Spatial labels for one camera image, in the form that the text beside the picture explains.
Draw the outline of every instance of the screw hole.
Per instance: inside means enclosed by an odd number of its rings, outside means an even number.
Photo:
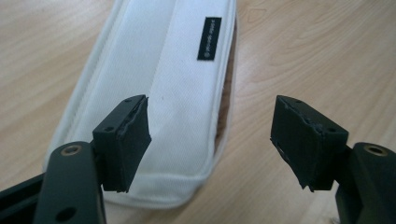
[[[56,221],[57,222],[66,222],[70,220],[77,212],[77,209],[74,207],[67,207],[61,212],[56,215]]]
[[[365,146],[364,149],[376,156],[383,156],[386,157],[388,156],[388,152],[382,148],[382,147],[376,147],[376,146]]]
[[[105,128],[105,131],[106,131],[106,132],[111,132],[111,131],[113,131],[113,130],[114,130],[113,127],[107,127],[107,128]]]
[[[69,146],[69,147],[64,148],[61,151],[61,154],[63,156],[73,156],[75,154],[78,154],[80,150],[81,150],[81,146],[73,145],[73,146]]]

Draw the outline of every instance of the brand label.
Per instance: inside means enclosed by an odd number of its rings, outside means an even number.
[[[216,47],[218,46],[221,18],[206,17],[204,30],[202,31],[201,44],[198,51],[198,60],[214,61]]]

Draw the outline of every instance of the black plastic part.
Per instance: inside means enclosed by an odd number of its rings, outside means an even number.
[[[363,204],[357,223],[396,223],[396,154],[358,143],[349,164]]]
[[[106,223],[102,191],[89,143],[55,149],[43,181],[35,223]]]
[[[352,149],[346,146],[346,150],[343,153],[337,153],[335,155],[332,162],[334,180],[343,187],[343,192],[347,193],[352,198],[359,198],[358,188],[349,164],[351,154]]]
[[[122,101],[93,131],[104,190],[128,191],[151,138],[148,98],[134,96]]]
[[[332,188],[333,158],[346,150],[347,137],[345,129],[306,103],[276,97],[271,141],[303,188]]]
[[[355,224],[361,214],[361,198],[347,193],[343,186],[339,186],[335,194],[338,215],[342,224]]]
[[[0,223],[32,223],[44,174],[0,192]]]

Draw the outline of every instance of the wooden table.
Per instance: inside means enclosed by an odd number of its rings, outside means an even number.
[[[0,2],[0,190],[40,174],[112,1]],[[108,223],[333,223],[332,191],[301,190],[269,136],[278,94],[365,141],[396,148],[396,2],[240,0],[233,126],[187,204],[106,204]]]

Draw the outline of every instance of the white fabric case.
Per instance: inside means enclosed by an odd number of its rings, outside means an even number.
[[[206,18],[221,18],[213,61],[197,60]],[[130,192],[105,192],[105,199],[147,208],[186,202],[225,145],[223,134],[215,150],[234,22],[234,0],[116,0],[53,135],[44,169],[53,149],[90,142],[92,130],[121,100],[146,94],[152,141]]]

